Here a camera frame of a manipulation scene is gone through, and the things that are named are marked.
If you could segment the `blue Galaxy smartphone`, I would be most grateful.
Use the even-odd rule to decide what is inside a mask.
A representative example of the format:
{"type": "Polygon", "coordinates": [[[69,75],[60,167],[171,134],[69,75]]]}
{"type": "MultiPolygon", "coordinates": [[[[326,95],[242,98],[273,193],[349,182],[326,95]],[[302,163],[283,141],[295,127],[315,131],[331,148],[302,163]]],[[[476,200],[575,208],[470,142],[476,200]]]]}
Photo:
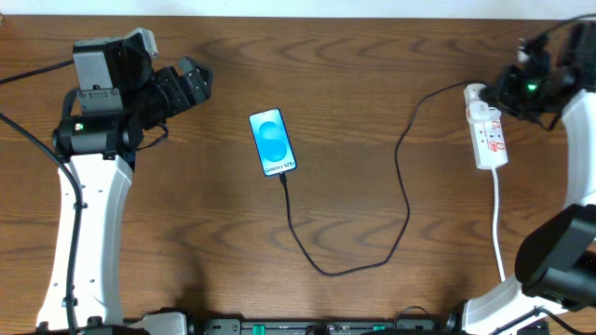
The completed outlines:
{"type": "Polygon", "coordinates": [[[266,177],[297,168],[290,137],[278,108],[251,114],[249,123],[266,177]]]}

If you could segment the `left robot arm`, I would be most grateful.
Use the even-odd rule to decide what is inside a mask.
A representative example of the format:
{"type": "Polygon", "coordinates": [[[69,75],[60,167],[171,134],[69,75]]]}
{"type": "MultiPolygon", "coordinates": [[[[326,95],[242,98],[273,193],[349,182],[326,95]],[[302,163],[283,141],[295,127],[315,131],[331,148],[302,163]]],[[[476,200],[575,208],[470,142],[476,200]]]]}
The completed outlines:
{"type": "Polygon", "coordinates": [[[144,133],[211,95],[208,67],[184,57],[155,70],[157,54],[154,35],[143,28],[74,45],[78,85],[66,94],[52,134],[61,215],[39,334],[196,332],[176,309],[126,320],[119,292],[122,219],[144,133]]]}

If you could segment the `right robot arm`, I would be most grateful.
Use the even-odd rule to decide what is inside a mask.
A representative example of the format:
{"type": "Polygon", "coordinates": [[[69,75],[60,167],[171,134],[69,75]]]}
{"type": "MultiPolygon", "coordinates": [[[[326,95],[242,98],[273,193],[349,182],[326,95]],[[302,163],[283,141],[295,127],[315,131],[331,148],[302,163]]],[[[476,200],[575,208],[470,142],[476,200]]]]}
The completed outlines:
{"type": "Polygon", "coordinates": [[[567,189],[562,209],[525,237],[514,273],[484,295],[464,301],[446,330],[516,334],[545,317],[595,305],[595,16],[560,21],[521,41],[518,61],[490,85],[464,90],[475,141],[500,152],[498,118],[509,114],[544,127],[562,125],[567,141],[567,189]]]}

